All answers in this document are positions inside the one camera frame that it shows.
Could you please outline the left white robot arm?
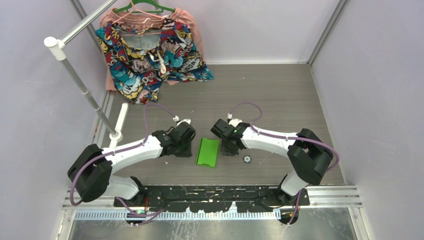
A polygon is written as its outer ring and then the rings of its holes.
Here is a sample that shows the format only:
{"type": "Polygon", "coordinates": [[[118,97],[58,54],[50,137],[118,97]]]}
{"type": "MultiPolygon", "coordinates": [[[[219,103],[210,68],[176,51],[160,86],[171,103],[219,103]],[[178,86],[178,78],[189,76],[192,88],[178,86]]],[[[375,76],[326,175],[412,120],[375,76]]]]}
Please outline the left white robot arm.
{"type": "Polygon", "coordinates": [[[146,188],[134,176],[119,177],[115,173],[145,160],[164,156],[192,156],[195,128],[180,121],[168,130],[157,130],[138,141],[117,147],[88,145],[67,171],[71,181],[69,200],[73,206],[100,197],[114,197],[118,205],[141,206],[148,196],[146,188]]]}

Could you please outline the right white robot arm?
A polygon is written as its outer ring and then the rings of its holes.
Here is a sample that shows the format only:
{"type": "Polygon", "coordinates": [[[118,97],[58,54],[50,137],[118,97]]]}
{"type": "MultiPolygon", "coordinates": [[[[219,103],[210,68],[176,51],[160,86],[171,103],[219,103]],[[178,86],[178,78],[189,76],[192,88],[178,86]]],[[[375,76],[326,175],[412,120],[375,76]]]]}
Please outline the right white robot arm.
{"type": "Polygon", "coordinates": [[[338,155],[310,129],[300,132],[277,132],[258,128],[239,119],[218,119],[210,130],[221,140],[224,154],[235,156],[240,150],[256,149],[289,159],[293,172],[279,185],[277,198],[283,205],[291,205],[301,189],[321,183],[338,155]]]}

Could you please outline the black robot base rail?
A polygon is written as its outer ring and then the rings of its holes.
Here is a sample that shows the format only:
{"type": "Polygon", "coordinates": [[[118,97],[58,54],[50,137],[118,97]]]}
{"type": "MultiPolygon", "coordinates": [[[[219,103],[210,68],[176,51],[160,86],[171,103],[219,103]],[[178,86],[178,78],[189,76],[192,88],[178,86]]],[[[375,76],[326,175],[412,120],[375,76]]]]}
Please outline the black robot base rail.
{"type": "Polygon", "coordinates": [[[264,213],[310,204],[305,188],[287,193],[284,181],[279,185],[143,185],[131,177],[129,182],[129,187],[111,193],[114,206],[170,213],[226,213],[231,208],[237,213],[264,213]]]}

